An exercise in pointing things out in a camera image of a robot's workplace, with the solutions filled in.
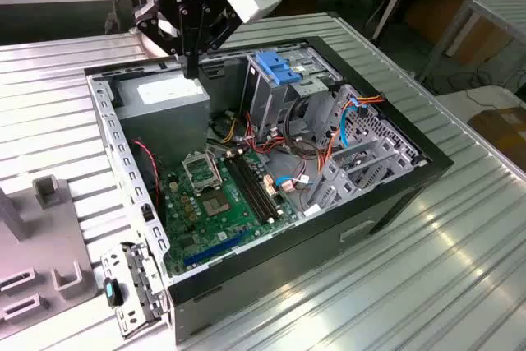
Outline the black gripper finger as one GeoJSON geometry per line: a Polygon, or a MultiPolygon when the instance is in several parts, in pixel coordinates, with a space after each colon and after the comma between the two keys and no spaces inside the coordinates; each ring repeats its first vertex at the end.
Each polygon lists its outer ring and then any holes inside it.
{"type": "Polygon", "coordinates": [[[184,48],[184,39],[162,16],[153,0],[137,7],[133,12],[134,22],[139,32],[152,44],[181,65],[185,78],[190,77],[190,56],[184,48]]]}
{"type": "Polygon", "coordinates": [[[241,24],[241,18],[228,3],[221,12],[217,7],[203,7],[194,49],[189,55],[190,78],[198,77],[200,56],[220,48],[241,24]]]}

